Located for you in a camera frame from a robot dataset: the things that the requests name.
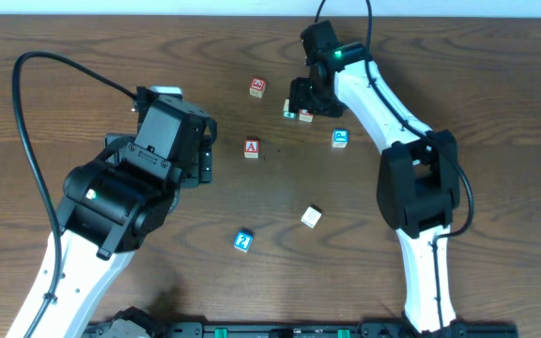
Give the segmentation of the red letter I block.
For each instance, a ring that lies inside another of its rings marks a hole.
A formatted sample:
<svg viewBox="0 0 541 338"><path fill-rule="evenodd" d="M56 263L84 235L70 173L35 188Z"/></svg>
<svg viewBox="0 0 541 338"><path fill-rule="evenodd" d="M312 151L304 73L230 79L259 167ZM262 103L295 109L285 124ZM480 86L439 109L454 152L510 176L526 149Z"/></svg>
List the red letter I block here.
<svg viewBox="0 0 541 338"><path fill-rule="evenodd" d="M299 120L303 122L311 123L314 116L306 109L300 109L298 114Z"/></svg>

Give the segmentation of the red letter A block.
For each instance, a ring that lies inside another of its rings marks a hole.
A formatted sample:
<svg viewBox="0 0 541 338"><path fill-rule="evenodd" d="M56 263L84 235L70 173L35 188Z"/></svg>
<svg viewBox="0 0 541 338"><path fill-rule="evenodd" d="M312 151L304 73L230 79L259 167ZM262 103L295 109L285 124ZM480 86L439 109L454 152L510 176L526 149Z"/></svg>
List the red letter A block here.
<svg viewBox="0 0 541 338"><path fill-rule="evenodd" d="M244 157L247 159L257 159L260 152L260 141L256 139L246 139L244 141Z"/></svg>

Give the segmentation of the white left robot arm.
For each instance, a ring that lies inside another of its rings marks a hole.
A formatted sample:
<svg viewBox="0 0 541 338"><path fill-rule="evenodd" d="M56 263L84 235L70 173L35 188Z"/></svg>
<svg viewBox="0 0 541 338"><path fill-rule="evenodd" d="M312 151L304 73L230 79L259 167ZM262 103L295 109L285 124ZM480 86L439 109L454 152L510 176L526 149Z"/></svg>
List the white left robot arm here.
<svg viewBox="0 0 541 338"><path fill-rule="evenodd" d="M39 274L8 336L81 336L181 189L210 183L210 115L172 86L138 88L135 108L136 134L106 135L103 150L67 175Z"/></svg>

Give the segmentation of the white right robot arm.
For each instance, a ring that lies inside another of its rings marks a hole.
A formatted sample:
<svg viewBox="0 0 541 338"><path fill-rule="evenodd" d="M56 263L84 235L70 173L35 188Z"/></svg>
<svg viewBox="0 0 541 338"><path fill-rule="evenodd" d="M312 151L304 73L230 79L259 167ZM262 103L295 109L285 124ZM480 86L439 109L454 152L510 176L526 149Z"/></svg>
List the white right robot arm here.
<svg viewBox="0 0 541 338"><path fill-rule="evenodd" d="M333 118L351 110L363 125L380 155L379 211L403 254L404 317L419 334L444 334L456 318L446 260L460 201L456 140L417 119L364 46L340 43L330 22L309 25L301 43L309 74L291 82L289 107Z"/></svg>

